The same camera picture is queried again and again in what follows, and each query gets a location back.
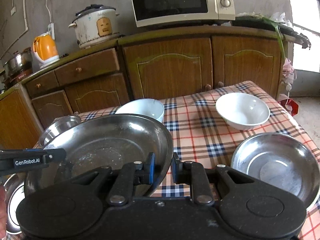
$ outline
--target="bright window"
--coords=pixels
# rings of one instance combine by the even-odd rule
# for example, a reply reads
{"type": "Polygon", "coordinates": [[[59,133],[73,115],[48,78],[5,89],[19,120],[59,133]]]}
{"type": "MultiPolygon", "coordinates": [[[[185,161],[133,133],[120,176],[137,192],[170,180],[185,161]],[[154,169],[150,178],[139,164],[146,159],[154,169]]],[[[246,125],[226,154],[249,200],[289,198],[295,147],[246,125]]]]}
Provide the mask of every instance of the bright window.
{"type": "Polygon", "coordinates": [[[290,0],[293,29],[306,35],[311,49],[293,46],[293,67],[295,69],[320,72],[320,10],[319,0],[290,0]]]}

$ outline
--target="floor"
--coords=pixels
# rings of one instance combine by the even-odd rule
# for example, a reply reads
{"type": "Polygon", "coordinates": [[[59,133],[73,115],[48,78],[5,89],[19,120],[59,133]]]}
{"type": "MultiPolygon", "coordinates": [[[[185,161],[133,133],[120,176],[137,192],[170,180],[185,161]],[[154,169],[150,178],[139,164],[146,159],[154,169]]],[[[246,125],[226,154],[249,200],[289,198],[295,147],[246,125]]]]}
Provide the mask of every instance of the floor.
{"type": "Polygon", "coordinates": [[[293,98],[299,105],[295,120],[320,147],[320,98],[293,98]]]}

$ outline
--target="electrical outlet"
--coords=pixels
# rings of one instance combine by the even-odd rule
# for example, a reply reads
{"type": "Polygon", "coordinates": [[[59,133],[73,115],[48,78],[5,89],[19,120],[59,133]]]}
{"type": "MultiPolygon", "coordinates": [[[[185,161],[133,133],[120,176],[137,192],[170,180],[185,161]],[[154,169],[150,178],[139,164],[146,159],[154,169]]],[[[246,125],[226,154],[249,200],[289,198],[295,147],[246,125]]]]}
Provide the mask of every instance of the electrical outlet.
{"type": "Polygon", "coordinates": [[[11,9],[11,16],[16,12],[16,7],[14,6],[12,9],[11,9]]]}
{"type": "Polygon", "coordinates": [[[51,35],[52,39],[54,40],[54,24],[50,23],[48,25],[48,33],[51,35]]]}

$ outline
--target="table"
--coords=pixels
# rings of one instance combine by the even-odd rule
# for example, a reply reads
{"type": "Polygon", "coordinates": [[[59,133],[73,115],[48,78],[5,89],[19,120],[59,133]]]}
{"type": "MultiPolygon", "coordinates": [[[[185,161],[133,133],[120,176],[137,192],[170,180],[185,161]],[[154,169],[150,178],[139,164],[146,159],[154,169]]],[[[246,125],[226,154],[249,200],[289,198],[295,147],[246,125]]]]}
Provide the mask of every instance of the table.
{"type": "MultiPolygon", "coordinates": [[[[236,147],[247,137],[263,133],[278,132],[290,135],[302,142],[320,162],[320,150],[305,130],[270,95],[251,81],[233,86],[210,90],[194,95],[161,100],[164,104],[164,125],[173,139],[173,150],[182,161],[197,161],[205,168],[217,164],[230,165],[236,147]],[[226,93],[242,92],[257,96],[267,103],[271,114],[262,126],[239,131],[228,126],[215,109],[217,99],[226,93]]],[[[79,114],[82,121],[114,114],[117,107],[79,114]]],[[[168,171],[163,182],[152,196],[175,197],[190,194],[187,185],[175,185],[168,171]]],[[[308,212],[305,224],[299,234],[303,240],[320,239],[320,199],[308,212]]]]}

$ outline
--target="microwave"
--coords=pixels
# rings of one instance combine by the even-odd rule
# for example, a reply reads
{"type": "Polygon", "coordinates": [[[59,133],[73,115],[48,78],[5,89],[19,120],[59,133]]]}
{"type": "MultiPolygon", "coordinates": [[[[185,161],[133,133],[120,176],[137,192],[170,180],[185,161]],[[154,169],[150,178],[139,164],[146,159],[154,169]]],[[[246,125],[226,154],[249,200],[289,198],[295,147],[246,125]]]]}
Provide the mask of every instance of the microwave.
{"type": "Polygon", "coordinates": [[[233,0],[132,0],[137,27],[198,20],[235,20],[233,0]]]}

